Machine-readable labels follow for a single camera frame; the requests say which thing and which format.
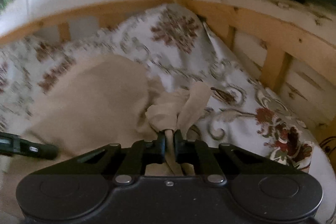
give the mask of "wooden bed frame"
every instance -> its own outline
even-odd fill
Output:
[[[98,18],[100,27],[111,29],[131,15],[164,3],[178,3],[195,14],[205,17],[212,31],[230,49],[234,47],[237,30],[267,42],[267,56],[259,80],[276,93],[284,82],[293,58],[306,63],[336,86],[336,45],[291,22],[255,10],[204,0],[123,0],[66,10],[33,21],[0,37],[0,45],[54,25],[58,27],[60,40],[68,41],[71,40],[69,19],[95,16]],[[325,142],[334,141],[335,136],[336,117],[327,128],[315,132],[319,142],[325,139],[327,139]],[[336,170],[336,151],[329,156]]]

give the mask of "floral bedding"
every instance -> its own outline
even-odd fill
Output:
[[[313,150],[320,151],[293,111],[247,74],[205,22],[176,4],[147,10],[114,30],[101,29],[84,39],[50,44],[29,36],[3,48],[0,130],[23,133],[30,126],[30,108],[38,95],[57,85],[78,58],[106,53],[144,65],[149,76],[161,78],[168,92],[188,89],[194,81],[207,83],[212,96],[191,130],[209,146],[229,142],[306,172]],[[325,155],[319,161],[331,168]],[[331,223],[336,204],[335,176],[317,179],[326,200],[317,218]]]

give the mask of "beige fabric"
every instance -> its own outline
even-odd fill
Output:
[[[202,116],[211,96],[211,89],[203,82],[194,83],[190,91],[179,89],[172,93],[164,92],[155,100],[155,105],[148,108],[146,117],[157,131],[165,130],[167,141],[166,162],[174,175],[183,175],[181,166],[175,162],[173,132],[181,130],[186,139],[188,129]],[[187,173],[193,168],[184,166]]]
[[[1,209],[22,216],[15,191],[19,181],[41,168],[81,155],[108,143],[130,147],[135,141],[156,139],[146,109],[162,93],[159,79],[148,80],[146,69],[115,55],[79,60],[50,91],[36,100],[31,132],[23,138],[53,143],[61,149],[56,161],[15,157],[4,176]],[[152,175],[169,174],[166,166]]]

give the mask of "black object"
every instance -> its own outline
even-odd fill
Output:
[[[174,134],[176,162],[196,176],[146,177],[165,138],[110,144],[39,170],[18,185],[27,224],[315,223],[322,188],[312,176],[229,144]]]
[[[21,139],[18,135],[0,132],[0,155],[22,155],[53,160],[58,155],[58,148],[51,144],[33,143]]]

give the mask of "bed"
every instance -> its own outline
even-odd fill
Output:
[[[97,17],[102,29],[73,40],[68,21],[86,16]],[[57,26],[58,44],[32,35],[51,26]],[[267,42],[266,60],[257,80],[231,51],[237,31]],[[292,58],[336,85],[336,48],[325,39],[290,22],[235,5],[204,0],[124,0],[41,18],[0,37],[0,44],[5,45],[0,64],[1,130],[24,132],[30,126],[29,106],[35,97],[48,94],[79,57],[122,55],[146,66],[150,75],[159,76],[169,92],[188,89],[194,81],[207,83],[212,96],[191,133],[213,147],[230,142],[309,172],[324,189],[316,218],[322,223],[334,221],[335,119],[313,136],[277,95]],[[322,147],[328,144],[331,163],[319,143]]]

